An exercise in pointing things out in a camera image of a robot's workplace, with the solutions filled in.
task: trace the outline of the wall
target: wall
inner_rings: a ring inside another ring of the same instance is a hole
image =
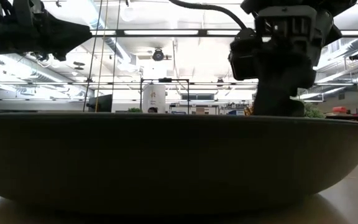
[[[317,107],[323,112],[328,113],[332,112],[333,107],[344,106],[351,113],[357,113],[358,107],[358,91],[347,91],[345,92],[345,98],[343,100],[338,99],[338,94],[334,95],[335,97],[325,98],[324,103],[319,103]]]

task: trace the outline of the ceiling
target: ceiling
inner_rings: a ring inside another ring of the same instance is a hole
[[[98,12],[101,11],[100,19],[106,29],[239,29],[239,26],[225,14],[185,9],[167,0],[132,0],[130,8],[126,6],[125,1],[117,0],[61,0],[61,7],[56,5],[56,1],[44,0],[43,2],[46,9],[58,19],[87,26],[95,16],[98,18]],[[239,16],[246,26],[254,26],[253,17],[244,13],[239,7],[241,0],[205,0],[202,2],[225,7]],[[342,30],[358,29],[358,4],[338,15],[335,23]],[[227,61],[232,38],[121,37],[116,41],[125,53],[135,55],[136,61],[131,62],[133,66],[120,66],[121,62],[115,57],[113,49],[102,38],[92,38],[78,46],[67,55],[65,62],[51,60],[41,65],[46,67],[46,72],[55,72],[75,82],[84,82],[89,75],[95,82],[113,82],[113,74],[115,82],[139,82],[140,74],[143,74],[144,78],[186,78],[191,82],[216,82],[218,78],[222,78],[225,82],[235,81]],[[164,55],[168,55],[168,60],[153,61],[151,55],[155,49],[162,49]],[[329,56],[333,51],[329,47],[325,51],[326,53],[322,56],[325,66],[319,69],[319,78],[328,77],[346,69],[343,57],[331,59]],[[76,70],[77,65],[74,65],[74,62],[84,63],[81,66],[83,70]],[[122,90],[114,97],[117,99],[128,98],[128,96],[138,98],[137,90],[132,90],[130,93],[130,89],[138,87],[138,84],[128,83],[123,87],[128,90]],[[97,88],[97,85],[91,86],[93,90]],[[111,88],[111,85],[100,85],[99,92],[108,94]],[[193,86],[192,88],[197,89],[194,92],[203,92],[200,90],[202,88],[216,88],[229,92],[227,99],[243,97],[244,100],[249,100],[252,94],[249,89],[254,89],[255,86],[235,90],[218,88],[216,85]],[[178,98],[178,92],[174,88],[171,92],[170,97]]]

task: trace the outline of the red object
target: red object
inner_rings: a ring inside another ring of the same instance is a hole
[[[346,113],[346,107],[344,106],[337,106],[333,108],[334,113]]]

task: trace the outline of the security camera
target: security camera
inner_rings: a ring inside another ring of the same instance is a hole
[[[162,53],[162,49],[155,49],[153,54],[153,60],[156,62],[160,62],[164,59],[164,53]]]

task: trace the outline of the table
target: table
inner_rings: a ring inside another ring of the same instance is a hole
[[[109,217],[33,208],[0,197],[0,224],[107,223],[358,223],[358,166],[335,186],[287,208],[258,213],[187,217]]]

